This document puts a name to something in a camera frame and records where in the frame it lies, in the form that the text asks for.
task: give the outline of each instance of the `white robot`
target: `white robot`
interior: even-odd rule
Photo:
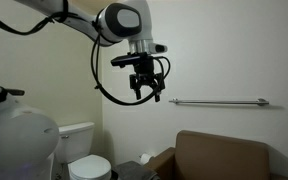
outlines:
[[[167,58],[152,54],[163,53],[167,47],[153,42],[152,23],[146,0],[122,0],[100,11],[97,16],[89,15],[67,0],[15,0],[47,17],[28,32],[16,31],[0,21],[0,28],[18,35],[38,32],[49,22],[63,23],[94,41],[92,49],[92,74],[105,97],[120,105],[138,105],[159,95],[165,88],[164,79],[169,73]],[[100,46],[107,47],[122,40],[129,41],[130,52],[111,61],[113,66],[123,68],[133,65],[135,74],[130,75],[130,87],[139,101],[122,102],[111,96],[98,79],[98,56],[94,54]],[[165,73],[159,59],[166,59],[169,65]],[[154,60],[161,65],[161,73],[154,73]],[[153,91],[141,98],[141,86],[150,86]],[[55,149],[59,131],[53,120],[41,111],[16,100],[17,91],[0,87],[0,169],[3,172],[30,168],[46,159]]]

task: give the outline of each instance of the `toilet seat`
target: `toilet seat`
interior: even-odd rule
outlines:
[[[96,155],[74,161],[68,167],[70,176],[76,180],[106,180],[111,177],[111,164]]]

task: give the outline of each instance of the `toilet bowl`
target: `toilet bowl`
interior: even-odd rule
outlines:
[[[60,140],[55,149],[59,163],[67,164],[70,180],[110,180],[111,164],[90,155],[94,123],[79,123],[59,128]]]

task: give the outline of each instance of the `white wall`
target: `white wall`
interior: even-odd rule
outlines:
[[[107,157],[115,164],[138,161],[175,145],[176,134],[193,130],[265,142],[271,169],[288,176],[288,1],[150,1],[155,40],[172,61],[160,103],[122,107],[103,101]],[[132,68],[110,59],[127,43],[105,49],[104,86],[132,101]],[[176,106],[172,98],[256,100],[269,107]]]
[[[0,18],[29,30],[44,16],[14,1],[0,0]],[[0,85],[26,91],[19,99],[46,111],[59,126],[96,124],[93,152],[102,152],[101,95],[89,68],[92,42],[61,24],[23,37],[0,30]]]

